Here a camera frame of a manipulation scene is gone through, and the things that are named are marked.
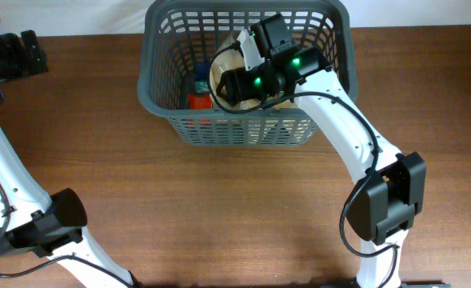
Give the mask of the blue food box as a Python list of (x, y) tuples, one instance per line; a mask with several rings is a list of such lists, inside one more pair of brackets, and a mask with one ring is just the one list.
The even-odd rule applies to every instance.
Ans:
[(199, 94), (208, 94), (210, 71), (208, 62), (198, 62), (194, 65), (194, 85)]

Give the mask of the orange pasta packet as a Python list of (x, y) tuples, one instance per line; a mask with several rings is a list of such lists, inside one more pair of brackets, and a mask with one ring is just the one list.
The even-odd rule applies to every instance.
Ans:
[(189, 94), (187, 99), (191, 110), (208, 110), (212, 108), (211, 98), (208, 94)]

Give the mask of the grey plastic basket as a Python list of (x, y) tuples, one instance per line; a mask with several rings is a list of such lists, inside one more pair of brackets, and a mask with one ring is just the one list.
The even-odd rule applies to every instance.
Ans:
[(146, 12), (138, 99), (195, 146), (299, 146), (317, 125), (302, 110), (274, 107), (249, 114), (190, 109), (187, 97), (228, 39), (282, 14), (296, 43), (318, 48), (346, 93), (358, 97), (349, 12), (338, 0), (156, 1)]

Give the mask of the beige paper pouch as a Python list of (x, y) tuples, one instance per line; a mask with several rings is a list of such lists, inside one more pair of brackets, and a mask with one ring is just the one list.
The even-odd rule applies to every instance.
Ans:
[[(214, 98), (230, 110), (248, 110), (261, 104), (260, 100), (250, 99), (243, 100), (234, 106), (231, 106), (226, 100), (226, 88), (221, 89), (217, 94), (216, 88), (221, 81), (222, 73), (237, 69), (245, 68), (244, 60), (241, 54), (236, 50), (226, 51), (214, 61), (209, 72), (209, 84), (212, 86), (214, 95), (210, 96), (212, 107), (218, 108)], [(233, 118), (233, 119), (217, 119), (215, 121), (217, 135), (214, 141), (218, 141), (220, 145), (257, 145), (261, 141), (261, 145), (281, 145), (296, 146), (300, 143), (302, 134), (300, 131), (294, 131), (295, 119), (278, 118)]]

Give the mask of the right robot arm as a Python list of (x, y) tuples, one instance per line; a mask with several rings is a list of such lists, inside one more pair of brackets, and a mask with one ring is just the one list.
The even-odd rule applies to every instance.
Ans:
[(342, 207), (339, 233), (361, 259), (355, 287), (401, 287), (402, 245), (424, 202), (426, 165), (419, 153), (404, 155), (368, 121), (316, 47), (299, 47), (281, 14), (240, 32), (229, 50), (244, 61), (210, 92), (234, 112), (257, 99), (269, 109), (293, 102), (320, 128), (344, 162), (354, 188)]

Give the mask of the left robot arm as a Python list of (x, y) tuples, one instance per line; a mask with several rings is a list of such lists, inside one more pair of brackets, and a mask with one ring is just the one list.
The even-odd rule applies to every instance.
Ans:
[(33, 271), (57, 263), (86, 287), (139, 287), (87, 224), (78, 195), (70, 188), (53, 195), (41, 188), (0, 127), (0, 257), (32, 252), (46, 259)]

